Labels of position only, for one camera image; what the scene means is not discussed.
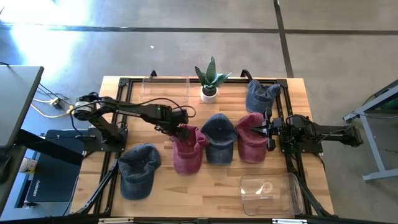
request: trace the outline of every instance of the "potted plant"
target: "potted plant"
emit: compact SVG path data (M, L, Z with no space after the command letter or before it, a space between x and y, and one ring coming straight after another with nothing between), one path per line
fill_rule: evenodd
M206 73L201 72L196 66L195 71L201 84L201 100L205 103L214 103L218 95L218 87L228 79L231 73L216 74L216 61L214 60L214 57L211 57Z

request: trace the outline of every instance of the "white pot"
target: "white pot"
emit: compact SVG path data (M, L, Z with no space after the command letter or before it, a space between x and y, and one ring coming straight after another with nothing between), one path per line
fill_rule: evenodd
M214 94L213 96L206 96L203 93L203 86L200 88L200 98L203 102L205 103L214 103L217 99L217 95L218 95L218 87L216 88L216 94Z

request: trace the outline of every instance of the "green leaf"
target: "green leaf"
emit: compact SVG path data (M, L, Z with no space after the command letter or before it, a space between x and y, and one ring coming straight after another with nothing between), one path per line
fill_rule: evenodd
M203 87L205 87L205 88L207 88L207 89L216 88L214 85L204 85Z
M232 72L229 74L217 74L216 79L211 84L213 84L215 87L219 87L221 84L223 84L228 79L228 77L231 74L232 74Z
M199 82L202 86L207 84L207 80L206 80L206 74L204 74L203 72L200 71L200 69L198 67L195 66L195 71L198 75L199 78Z
M206 71L206 78L211 83L214 81L216 76L216 60L213 56L211 56L209 66L207 67Z

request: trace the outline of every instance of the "clear plastic container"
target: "clear plastic container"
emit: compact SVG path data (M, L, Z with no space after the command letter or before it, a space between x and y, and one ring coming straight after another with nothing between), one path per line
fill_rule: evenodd
M163 78L145 77L141 85L141 101L145 102L155 98L168 98L179 105L187 104L189 99L189 78ZM159 100L153 103L165 104L172 107L175 105L166 100Z
M299 183L294 174L243 175L241 199L246 215L298 215L303 212Z

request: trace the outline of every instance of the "gray metal stand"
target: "gray metal stand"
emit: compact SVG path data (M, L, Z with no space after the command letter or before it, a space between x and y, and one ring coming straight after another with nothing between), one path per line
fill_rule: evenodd
M377 96L375 99L367 102L365 105L361 106L360 108L354 110L351 112L349 115L345 116L343 119L346 122L351 122L355 118L361 118L363 128L365 130L366 136L368 137L369 144L372 149L372 153L374 156L374 159L376 160L377 167L379 169L379 172L374 172L368 175L364 175L363 179L365 182L368 182L370 180L377 180L377 179L384 179L388 177L395 177L398 176L398 169L391 169L391 170L386 170L384 167L383 161L380 157L379 150L377 148L377 144L375 141L375 135L372 133L371 127L369 125L368 117L366 116L366 113L375 110L376 108L380 108L382 105L385 105L386 103L390 102L393 99L396 99L398 97L398 85L395 87L390 88L388 91L382 93L381 95Z

